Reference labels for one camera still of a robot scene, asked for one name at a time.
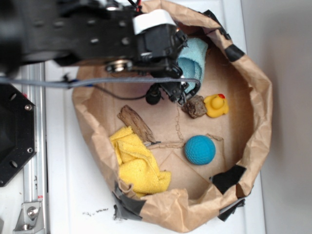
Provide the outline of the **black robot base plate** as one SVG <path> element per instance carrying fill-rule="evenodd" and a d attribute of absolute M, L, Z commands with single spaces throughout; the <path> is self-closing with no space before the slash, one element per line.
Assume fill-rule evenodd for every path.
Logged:
<path fill-rule="evenodd" d="M 0 86 L 0 186 L 36 153 L 35 105 L 11 84 Z"/>

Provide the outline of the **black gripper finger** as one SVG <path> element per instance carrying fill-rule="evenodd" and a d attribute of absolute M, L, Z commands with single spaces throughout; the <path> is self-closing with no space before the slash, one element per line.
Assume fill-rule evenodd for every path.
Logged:
<path fill-rule="evenodd" d="M 175 33 L 175 48 L 177 51 L 181 51 L 184 47 L 187 47 L 187 35 L 183 31 L 176 31 Z"/>
<path fill-rule="evenodd" d="M 179 105 L 184 105 L 191 95 L 186 93 L 186 89 L 189 87 L 188 82 L 165 82 L 161 84 L 161 88 L 168 95 L 171 102 Z"/>

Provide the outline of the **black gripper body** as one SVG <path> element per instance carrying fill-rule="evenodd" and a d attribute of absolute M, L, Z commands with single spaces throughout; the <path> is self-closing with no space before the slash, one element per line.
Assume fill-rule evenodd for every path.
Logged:
<path fill-rule="evenodd" d="M 171 15 L 163 9 L 133 18 L 136 56 L 106 64 L 109 73 L 137 72 L 152 76 L 181 76 L 177 64 L 180 54 L 175 48 L 175 33 L 181 31 Z"/>

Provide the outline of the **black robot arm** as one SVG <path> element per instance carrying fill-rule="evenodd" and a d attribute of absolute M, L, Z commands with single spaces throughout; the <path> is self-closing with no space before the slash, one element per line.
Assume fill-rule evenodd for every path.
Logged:
<path fill-rule="evenodd" d="M 183 104 L 194 95 L 182 81 L 177 58 L 187 36 L 165 10 L 144 13 L 140 1 L 3 0 L 0 3 L 0 79 L 23 65 L 55 61 L 60 66 L 103 65 L 107 72 L 156 78 L 149 104 L 163 90 Z"/>

